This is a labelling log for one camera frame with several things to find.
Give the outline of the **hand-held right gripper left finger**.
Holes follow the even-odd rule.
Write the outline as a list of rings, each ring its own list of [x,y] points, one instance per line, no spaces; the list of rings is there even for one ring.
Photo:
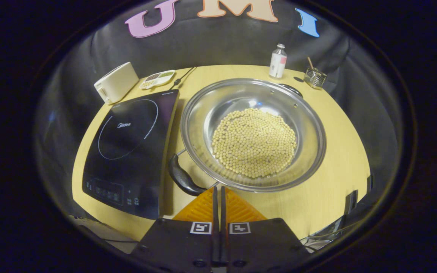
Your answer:
[[[217,187],[198,196],[208,198],[208,221],[157,219],[130,257],[155,273],[211,273],[220,261],[220,221]]]

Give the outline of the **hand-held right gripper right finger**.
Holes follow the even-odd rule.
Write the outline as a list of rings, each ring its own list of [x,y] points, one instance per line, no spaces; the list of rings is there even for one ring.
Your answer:
[[[267,219],[231,189],[221,189],[220,264],[228,273],[284,273],[312,253],[281,218]]]

